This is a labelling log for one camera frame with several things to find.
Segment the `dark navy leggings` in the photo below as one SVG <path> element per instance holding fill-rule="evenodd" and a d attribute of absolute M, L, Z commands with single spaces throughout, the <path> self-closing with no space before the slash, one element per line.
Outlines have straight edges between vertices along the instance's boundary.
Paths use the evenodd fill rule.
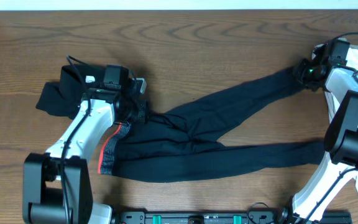
<path fill-rule="evenodd" d="M 319 164 L 321 140 L 225 146 L 219 138 L 274 101 L 303 89 L 291 69 L 241 83 L 152 113 L 144 124 L 122 124 L 104 143 L 100 174 L 154 183 L 208 180 L 264 168 Z"/>

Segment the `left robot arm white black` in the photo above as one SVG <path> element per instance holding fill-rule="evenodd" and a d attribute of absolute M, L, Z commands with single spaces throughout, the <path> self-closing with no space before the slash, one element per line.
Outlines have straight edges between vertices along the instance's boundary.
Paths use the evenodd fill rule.
<path fill-rule="evenodd" d="M 43 154 L 30 153 L 23 165 L 22 217 L 25 223 L 113 223 L 111 206 L 96 203 L 88 163 L 103 134 L 116 121 L 145 119 L 145 89 L 91 88 L 75 119 Z"/>

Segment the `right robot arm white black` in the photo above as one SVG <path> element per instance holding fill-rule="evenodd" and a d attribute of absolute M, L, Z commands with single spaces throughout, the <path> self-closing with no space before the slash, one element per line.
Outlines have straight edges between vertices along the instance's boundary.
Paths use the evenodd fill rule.
<path fill-rule="evenodd" d="M 294 74 L 312 90 L 323 88 L 339 106 L 324 137 L 320 165 L 277 223 L 351 223 L 350 213 L 326 208 L 358 174 L 358 62 L 342 56 L 303 59 Z"/>

